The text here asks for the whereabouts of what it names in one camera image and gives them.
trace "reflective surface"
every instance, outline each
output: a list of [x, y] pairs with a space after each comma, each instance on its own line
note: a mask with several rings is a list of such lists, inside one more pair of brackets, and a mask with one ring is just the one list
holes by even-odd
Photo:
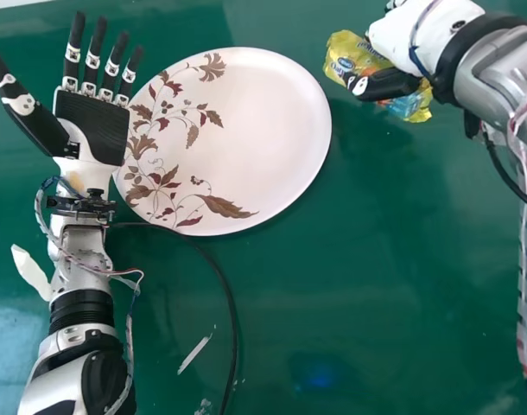
[[[517, 201], [485, 149], [463, 137], [455, 109], [434, 105], [430, 122], [403, 124], [354, 102], [321, 73], [328, 36], [363, 34], [381, 16], [380, 2], [99, 3], [0, 10], [0, 54], [45, 104], [79, 8], [88, 30], [105, 14], [108, 39], [129, 29], [145, 46], [137, 86], [186, 56], [239, 45], [286, 54], [329, 97], [333, 141], [306, 194], [262, 226], [200, 239], [238, 302], [242, 354], [231, 413], [527, 413], [514, 339]], [[527, 15], [527, 0], [483, 5]], [[32, 205], [41, 180], [55, 173], [0, 106], [0, 415], [16, 413], [48, 329], [46, 304], [19, 278], [10, 245], [52, 271]], [[117, 220], [136, 219], [122, 203]], [[147, 273], [134, 322], [138, 413], [193, 414], [202, 399], [217, 413], [231, 333], [216, 277], [173, 236], [114, 232], [108, 251], [116, 266]], [[115, 292], [122, 322], [130, 291]]]

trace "brown leaf design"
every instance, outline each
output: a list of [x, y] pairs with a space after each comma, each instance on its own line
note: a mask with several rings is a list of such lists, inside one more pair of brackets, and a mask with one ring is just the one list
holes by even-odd
[[152, 97], [152, 99], [156, 99], [156, 91], [152, 87], [152, 84], [149, 84], [149, 94]]
[[163, 71], [161, 71], [158, 76], [160, 77], [160, 79], [162, 80], [162, 82], [165, 84], [166, 82], [169, 81], [169, 73], [168, 71], [166, 71], [165, 69]]
[[191, 128], [188, 129], [187, 134], [187, 148], [189, 148], [193, 143], [196, 141], [196, 138], [198, 138], [198, 132], [199, 129], [196, 125], [191, 125]]
[[143, 185], [134, 184], [132, 188], [127, 191], [125, 196], [125, 201], [132, 207], [137, 206], [137, 204], [132, 203], [136, 199], [142, 199], [143, 197], [149, 197], [150, 194], [154, 192], [154, 189], [147, 188]]
[[245, 219], [250, 218], [252, 215], [258, 213], [243, 211], [241, 207], [235, 206], [232, 201], [226, 201], [221, 197], [204, 195], [196, 196], [200, 197], [206, 203], [208, 209], [210, 209], [215, 214], [220, 214], [224, 218]]
[[168, 184], [169, 182], [171, 182], [173, 180], [173, 178], [175, 177], [175, 175], [177, 174], [177, 170], [179, 168], [179, 164], [177, 164], [175, 167], [173, 167], [168, 173], [166, 173], [165, 175], [163, 175], [163, 178], [162, 178], [162, 186], [164, 184]]
[[164, 128], [166, 128], [169, 125], [169, 120], [164, 117], [158, 118], [156, 121], [160, 123], [160, 128], [158, 129], [158, 131], [162, 131]]
[[223, 128], [223, 124], [221, 124], [221, 117], [216, 111], [206, 111], [206, 114], [208, 118], [210, 118], [210, 122], [212, 124], [219, 125], [221, 128]]
[[160, 184], [160, 181], [162, 180], [162, 177], [157, 173], [150, 173], [149, 177], [154, 180], [154, 183]]
[[133, 123], [133, 130], [135, 130], [135, 132], [137, 132], [137, 130], [139, 129], [140, 126], [142, 125], [147, 125], [149, 122], [144, 120], [144, 119], [139, 119], [138, 121], [135, 121]]
[[152, 119], [152, 111], [143, 104], [132, 105], [131, 110], [135, 111], [139, 117], [150, 121]]
[[158, 216], [156, 216], [157, 219], [161, 219], [163, 218], [164, 216], [168, 216], [169, 214], [172, 214], [174, 212], [174, 209], [171, 208], [171, 207], [166, 207], [165, 209], [163, 209], [163, 212], [162, 214], [159, 214]]
[[192, 225], [196, 225], [198, 222], [202, 220], [202, 216], [200, 218], [194, 218], [194, 219], [185, 219], [182, 220], [177, 224], [178, 227], [191, 227]]
[[158, 150], [155, 139], [148, 138], [146, 134], [142, 134], [140, 140], [137, 137], [131, 137], [127, 141], [127, 148], [131, 150], [131, 155], [135, 160], [140, 160], [143, 153], [148, 149]]
[[183, 88], [181, 88], [182, 84], [176, 84], [172, 80], [169, 81], [169, 82], [166, 82], [164, 85], [167, 86], [168, 88], [171, 88], [173, 90], [174, 97], [176, 97], [177, 94], [180, 93], [183, 90]]
[[204, 71], [204, 76], [200, 78], [202, 82], [212, 82], [225, 73], [225, 63], [221, 60], [221, 55], [218, 53], [205, 54], [204, 57], [208, 60], [206, 65], [200, 65], [199, 68]]

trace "snack package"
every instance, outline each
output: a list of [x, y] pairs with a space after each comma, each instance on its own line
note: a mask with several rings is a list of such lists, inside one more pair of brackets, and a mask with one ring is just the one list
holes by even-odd
[[[327, 58], [323, 71], [331, 80], [348, 88], [348, 80], [355, 77], [370, 76], [377, 71], [394, 67], [390, 61], [379, 54], [371, 44], [349, 30], [333, 33], [327, 42]], [[357, 95], [358, 85], [352, 89]], [[376, 104], [391, 114], [410, 123], [423, 123], [432, 117], [429, 106], [432, 101], [432, 88], [423, 78], [414, 93], [394, 99], [378, 101]]]

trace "robotic arm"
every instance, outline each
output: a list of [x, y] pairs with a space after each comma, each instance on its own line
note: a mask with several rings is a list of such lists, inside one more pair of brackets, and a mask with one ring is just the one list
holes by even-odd
[[[398, 69], [427, 77], [438, 101], [463, 108], [468, 137], [481, 120], [506, 134], [527, 100], [527, 22], [520, 17], [487, 13], [470, 0], [391, 0], [368, 38]], [[527, 118], [518, 138], [527, 146]]]
[[[107, 200], [109, 183], [124, 160], [130, 117], [126, 106], [143, 50], [134, 50], [114, 93], [128, 41], [123, 32], [103, 67], [98, 89], [106, 30], [101, 17], [79, 84], [84, 27], [85, 16], [78, 13], [66, 48], [62, 83], [54, 92], [54, 115], [35, 101], [0, 58], [4, 109], [60, 167], [60, 176], [45, 181], [35, 198], [37, 220], [48, 235], [48, 254], [54, 261], [51, 284], [24, 250], [13, 249], [20, 273], [44, 294], [50, 310], [48, 336], [39, 347], [18, 415], [132, 415], [137, 411], [132, 346], [127, 345], [126, 361], [114, 325], [109, 284], [124, 272], [112, 270], [104, 241], [116, 209], [116, 203]], [[47, 199], [52, 210], [47, 227], [41, 202], [54, 182], [58, 187], [56, 195]], [[130, 336], [129, 315], [128, 343]]]
[[[494, 166], [523, 201], [517, 355], [527, 386], [527, 22], [470, 0], [390, 0], [386, 11], [369, 29], [372, 46], [400, 71], [426, 77], [438, 101], [464, 110], [467, 136], [485, 133]], [[493, 131], [511, 149], [520, 186], [495, 156]]]

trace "black plastic part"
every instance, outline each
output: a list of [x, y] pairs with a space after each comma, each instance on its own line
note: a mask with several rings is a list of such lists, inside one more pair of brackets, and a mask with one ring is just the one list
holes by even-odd
[[38, 411], [33, 415], [73, 415], [73, 411], [75, 411], [75, 401], [62, 400], [61, 402], [51, 405], [42, 411]]
[[47, 198], [47, 208], [54, 209], [58, 213], [71, 212], [80, 214], [96, 214], [99, 219], [110, 219], [110, 214], [117, 210], [117, 203], [105, 201], [101, 195], [104, 193], [100, 189], [93, 190], [94, 193], [83, 199], [73, 197], [49, 196]]
[[444, 48], [433, 78], [433, 94], [442, 104], [461, 106], [454, 95], [455, 72], [465, 53], [484, 36], [501, 29], [527, 26], [521, 17], [486, 13], [461, 28]]
[[64, 366], [66, 363], [74, 361], [85, 354], [105, 350], [122, 354], [124, 352], [124, 346], [113, 335], [106, 335], [101, 333], [100, 330], [89, 330], [86, 332], [86, 340], [79, 346], [64, 349], [58, 354], [50, 356], [41, 362], [35, 369], [31, 380], [38, 378], [57, 367]]
[[[81, 374], [81, 389], [87, 413], [104, 413], [105, 407], [112, 406], [119, 398], [126, 379], [127, 364], [121, 354], [108, 351], [92, 354]], [[127, 399], [116, 413], [134, 415], [136, 411], [135, 386], [131, 385]]]
[[136, 72], [139, 68], [139, 63], [141, 62], [141, 59], [143, 58], [144, 49], [142, 46], [136, 46], [135, 50], [133, 50], [133, 54], [131, 55], [131, 59], [129, 59], [129, 62], [127, 63], [127, 68], [131, 72]]
[[382, 101], [405, 97], [417, 91], [421, 85], [421, 79], [395, 67], [389, 67], [368, 76], [367, 88], [362, 93], [354, 93], [353, 88], [363, 77], [345, 73], [343, 78], [346, 87], [360, 101]]
[[124, 56], [125, 48], [127, 48], [127, 43], [129, 42], [129, 33], [122, 32], [119, 34], [116, 40], [114, 48], [111, 50], [110, 60], [112, 63], [119, 65]]
[[92, 34], [91, 45], [89, 46], [89, 50], [94, 56], [100, 56], [102, 43], [105, 40], [107, 26], [108, 21], [106, 18], [103, 16], [99, 17], [97, 21], [97, 27], [94, 29], [94, 33]]
[[131, 93], [133, 92], [133, 84], [122, 80], [119, 85], [119, 94], [124, 95], [127, 98], [131, 98]]
[[[100, 59], [100, 50], [102, 49], [102, 43], [105, 39], [106, 27], [108, 22], [104, 17], [100, 17], [97, 22], [97, 27], [94, 29], [94, 34], [91, 38], [91, 45], [89, 46], [89, 52], [93, 56], [98, 56]], [[97, 85], [98, 82], [98, 69], [93, 69], [85, 64], [85, 72], [83, 75], [84, 82], [90, 82], [93, 85]]]
[[[7, 74], [10, 74], [10, 70], [0, 57], [0, 82]], [[26, 94], [28, 94], [28, 91], [18, 80], [0, 87], [0, 96], [2, 98], [16, 99]], [[9, 104], [3, 104], [3, 107], [20, 129], [43, 153], [51, 157], [68, 156], [67, 142], [69, 135], [66, 130], [49, 110], [39, 102], [35, 102], [35, 99], [31, 100], [33, 102], [24, 101], [24, 105], [35, 106], [35, 109], [29, 115], [18, 114]]]
[[463, 125], [465, 126], [465, 137], [473, 139], [480, 132], [480, 118], [468, 110], [463, 111]]
[[[141, 62], [141, 58], [143, 57], [143, 53], [144, 49], [141, 46], [137, 46], [133, 51], [133, 55], [127, 63], [127, 69], [130, 70], [132, 73], [135, 73], [137, 71], [139, 63]], [[119, 84], [119, 91], [117, 93], [124, 95], [127, 98], [131, 98], [132, 91], [133, 82], [129, 82], [127, 79], [122, 77], [121, 82]]]
[[114, 327], [114, 303], [110, 294], [100, 290], [75, 290], [63, 294], [50, 304], [50, 335], [60, 329], [85, 323]]
[[99, 99], [58, 91], [56, 117], [64, 118], [85, 134], [92, 155], [103, 164], [121, 166], [124, 160], [130, 113]]
[[74, 48], [81, 48], [81, 38], [83, 37], [83, 30], [85, 29], [85, 14], [78, 11], [75, 14], [70, 29], [70, 37], [68, 43]]

